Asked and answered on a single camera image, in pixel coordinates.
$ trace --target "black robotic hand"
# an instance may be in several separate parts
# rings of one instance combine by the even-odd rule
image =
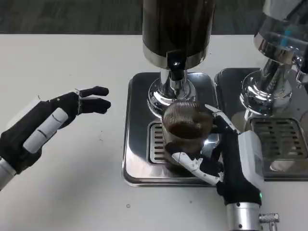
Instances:
[[[40,158],[42,145],[57,129],[66,127],[80,114],[105,114],[111,103],[89,96],[106,96],[108,93],[107,88],[96,86],[75,90],[49,101],[38,100],[33,107],[26,108],[26,112],[1,134],[1,160],[9,164],[16,174],[20,174]]]

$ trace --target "drip tray grate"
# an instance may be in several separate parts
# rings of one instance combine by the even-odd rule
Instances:
[[[153,164],[166,164],[164,137],[161,123],[150,125],[150,162]]]
[[[304,133],[297,120],[292,118],[252,118],[248,130],[260,138],[264,158],[306,159],[308,149]]]

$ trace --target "robotic hand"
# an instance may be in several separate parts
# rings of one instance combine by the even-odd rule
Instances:
[[[16,174],[32,166],[40,158],[42,146],[77,115],[106,113],[111,103],[89,96],[108,93],[107,88],[94,87],[75,90],[49,101],[38,98],[12,119],[8,130],[0,137],[0,190]]]
[[[262,222],[278,222],[275,214],[259,213],[264,177],[258,136],[253,131],[240,133],[222,111],[205,107],[213,116],[211,132],[219,133],[221,139],[211,158],[184,153],[173,143],[168,143],[166,150],[196,177],[216,186],[227,207],[230,231],[261,231]],[[218,161],[220,153],[223,163]]]

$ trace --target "white table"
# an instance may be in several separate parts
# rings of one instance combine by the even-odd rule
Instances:
[[[260,67],[252,36],[213,36],[196,67]],[[110,89],[106,115],[81,115],[43,149],[42,158],[0,193],[1,231],[224,231],[222,198],[209,188],[133,188],[121,177],[129,80],[158,71],[140,36],[0,35],[0,130],[35,95],[78,87]],[[271,182],[262,212],[280,231],[305,231],[308,183]]]

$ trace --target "coffee machine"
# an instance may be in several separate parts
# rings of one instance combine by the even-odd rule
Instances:
[[[266,0],[254,44],[264,65],[217,74],[219,107],[260,137],[266,180],[307,180],[308,1]]]
[[[307,0],[266,0],[254,39],[264,66],[225,69],[213,83],[187,70],[206,57],[214,7],[214,0],[143,1],[143,52],[161,72],[139,73],[129,83],[124,179],[134,186],[208,186],[164,155],[164,109],[192,100],[259,135],[266,180],[307,180]],[[202,154],[210,156],[218,143],[211,134]]]

